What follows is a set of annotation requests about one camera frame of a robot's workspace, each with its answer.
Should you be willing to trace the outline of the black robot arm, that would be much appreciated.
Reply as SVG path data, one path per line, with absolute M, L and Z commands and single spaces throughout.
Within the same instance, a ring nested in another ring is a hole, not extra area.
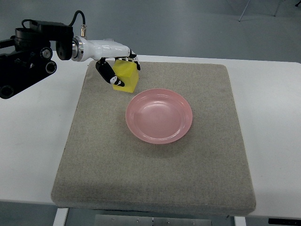
M 51 41 L 61 60 L 72 57 L 73 27 L 58 22 L 28 20 L 29 27 L 15 29 L 15 35 L 0 42 L 1 48 L 14 47 L 0 56 L 0 97 L 8 99 L 54 74 Z

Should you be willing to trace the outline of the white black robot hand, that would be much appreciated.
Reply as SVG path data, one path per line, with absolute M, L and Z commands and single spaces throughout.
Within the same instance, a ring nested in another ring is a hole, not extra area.
M 125 59 L 134 62 L 137 70 L 141 69 L 137 54 L 128 46 L 113 40 L 86 40 L 83 37 L 74 37 L 71 59 L 84 62 L 89 58 L 96 61 L 96 70 L 107 83 L 119 87 L 124 87 L 125 84 L 106 62 L 107 58 Z

